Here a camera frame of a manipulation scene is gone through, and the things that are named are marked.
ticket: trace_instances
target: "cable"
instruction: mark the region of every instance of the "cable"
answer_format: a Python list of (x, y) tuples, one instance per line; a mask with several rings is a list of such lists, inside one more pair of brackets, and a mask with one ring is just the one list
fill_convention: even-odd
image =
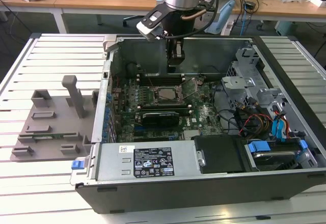
[(6, 50), (8, 50), (9, 55), (14, 57), (14, 54), (10, 51), (9, 47), (7, 46), (5, 40), (3, 39), (3, 37), (1, 35), (0, 35), (0, 38), (1, 38), (2, 42), (4, 43), (4, 46), (5, 46)]
[(322, 49), (322, 47), (324, 47), (325, 44), (326, 44), (326, 41), (324, 41), (324, 42), (322, 43), (322, 45), (318, 48), (317, 52), (316, 52), (315, 55), (314, 55), (314, 58), (317, 56), (317, 54), (318, 54), (319, 51)]
[(256, 0), (256, 2), (257, 2), (257, 9), (256, 10), (253, 10), (252, 12), (246, 11), (247, 13), (251, 14), (251, 13), (256, 13), (258, 11), (258, 9), (260, 7), (259, 0)]
[(240, 32), (240, 36), (242, 36), (242, 32), (243, 32), (243, 27), (244, 27), (244, 23), (245, 23), (245, 21), (246, 21), (246, 12), (247, 12), (247, 8), (246, 8), (246, 6), (244, 6), (244, 22), (242, 23), (242, 28), (241, 28), (241, 32)]
[(1, 27), (2, 27), (2, 29), (4, 30), (4, 32), (5, 32), (5, 34), (6, 35), (9, 35), (14, 41), (16, 41), (16, 42), (18, 42), (18, 43), (20, 43), (20, 44), (22, 44), (22, 45), (25, 45), (26, 44), (26, 40), (24, 40), (24, 39), (22, 39), (21, 37), (19, 37), (19, 36), (17, 36), (17, 35), (14, 35), (14, 34), (9, 34), (8, 32), (7, 32), (7, 30), (6, 30), (6, 28), (4, 27), (4, 24), (3, 23), (0, 23), (1, 25)]
[(315, 25), (315, 24), (313, 24), (311, 22), (307, 22), (307, 23), (309, 23), (310, 25), (313, 25), (314, 27), (318, 27), (318, 28), (321, 28), (321, 27), (325, 27), (326, 26), (326, 24), (323, 24), (323, 25)]
[(310, 25), (311, 25), (311, 23), (309, 23), (309, 22), (306, 22), (306, 24), (307, 24), (307, 25), (310, 27), (310, 29), (312, 29), (312, 30), (316, 31), (317, 33), (320, 33), (320, 34), (326, 35), (326, 33), (320, 32), (320, 31), (316, 30), (314, 27), (310, 26)]
[(11, 9), (10, 8), (8, 8), (8, 6), (2, 1), (2, 0), (0, 0), (0, 2), (19, 20), (19, 22), (23, 25), (23, 26), (25, 26), (25, 28), (30, 32), (30, 34), (32, 33), (32, 31), (27, 27), (27, 25), (25, 25), (24, 24), (24, 22), (22, 22), (21, 20), (20, 20), (20, 18), (18, 18), (18, 16), (14, 13), (14, 12), (12, 12), (11, 11)]
[(194, 31), (194, 32), (190, 32), (188, 34), (183, 34), (183, 35), (179, 35), (179, 36), (162, 36), (163, 39), (182, 39), (182, 38), (186, 38), (186, 37), (190, 37), (194, 34), (197, 34), (199, 32), (204, 31), (205, 29), (207, 29), (214, 21), (216, 14), (218, 13), (218, 8), (219, 8), (219, 0), (216, 0), (216, 4), (215, 4), (215, 9), (214, 9), (214, 13), (212, 15), (212, 18), (210, 19), (210, 21), (208, 22), (208, 24), (206, 24), (204, 27)]

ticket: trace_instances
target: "metal bracket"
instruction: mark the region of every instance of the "metal bracket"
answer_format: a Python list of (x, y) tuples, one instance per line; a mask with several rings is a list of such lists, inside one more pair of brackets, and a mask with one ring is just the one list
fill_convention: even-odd
[(108, 34), (104, 36), (103, 40), (103, 49), (104, 52), (110, 52), (111, 50), (117, 48), (117, 35), (114, 34)]

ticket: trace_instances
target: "blue latch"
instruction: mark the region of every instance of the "blue latch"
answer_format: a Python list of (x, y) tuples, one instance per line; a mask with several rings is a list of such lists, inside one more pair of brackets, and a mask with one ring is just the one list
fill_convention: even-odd
[(253, 141), (249, 143), (248, 146), (251, 153), (266, 152), (271, 150), (267, 141)]
[(308, 148), (308, 145), (305, 140), (300, 140), (300, 145), (303, 150)]
[(71, 164), (72, 170), (82, 170), (84, 169), (84, 161), (83, 160), (74, 160)]

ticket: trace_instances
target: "power supply label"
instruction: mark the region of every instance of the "power supply label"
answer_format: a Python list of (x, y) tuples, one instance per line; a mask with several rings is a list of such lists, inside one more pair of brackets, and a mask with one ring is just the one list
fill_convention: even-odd
[(134, 149), (133, 159), (136, 178), (174, 176), (171, 148)]

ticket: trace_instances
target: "connector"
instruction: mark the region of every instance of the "connector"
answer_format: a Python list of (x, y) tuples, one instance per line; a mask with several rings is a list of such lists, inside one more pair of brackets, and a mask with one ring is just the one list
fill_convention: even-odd
[(249, 2), (249, 1), (245, 1), (245, 3), (243, 5), (247, 10), (254, 10), (256, 7), (255, 3)]

